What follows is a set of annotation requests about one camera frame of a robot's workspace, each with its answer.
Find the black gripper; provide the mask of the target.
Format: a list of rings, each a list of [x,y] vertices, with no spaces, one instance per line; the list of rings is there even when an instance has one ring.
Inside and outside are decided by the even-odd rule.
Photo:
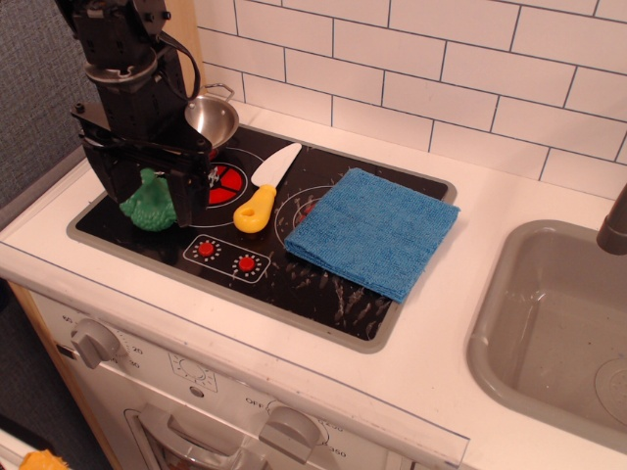
[[[179,63],[153,63],[125,70],[86,67],[97,102],[76,103],[85,155],[116,203],[141,186],[140,171],[162,172],[180,227],[192,224],[209,202],[212,144],[186,121]]]

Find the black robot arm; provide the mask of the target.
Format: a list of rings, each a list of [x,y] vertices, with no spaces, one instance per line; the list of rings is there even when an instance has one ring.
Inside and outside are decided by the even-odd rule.
[[[80,42],[96,103],[77,103],[72,116],[92,169],[111,199],[128,200],[141,186],[140,172],[164,175],[185,227],[209,200],[213,143],[186,120],[201,78],[185,87],[180,55],[187,49],[164,31],[171,13],[163,1],[60,1]]]

